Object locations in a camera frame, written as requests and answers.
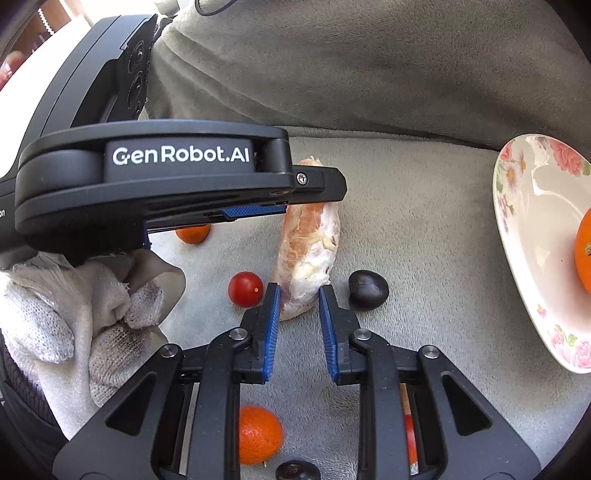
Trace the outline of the left black sleeve forearm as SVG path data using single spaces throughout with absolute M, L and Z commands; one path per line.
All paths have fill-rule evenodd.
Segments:
M 1 337 L 1 391 L 10 443 L 38 479 L 54 479 L 56 455 L 67 443 L 43 393 L 17 366 Z

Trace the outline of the left white gloved hand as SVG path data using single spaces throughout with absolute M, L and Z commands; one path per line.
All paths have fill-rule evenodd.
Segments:
M 78 267 L 39 253 L 2 272 L 8 353 L 66 438 L 166 344 L 160 325 L 185 285 L 181 269 L 149 250 Z

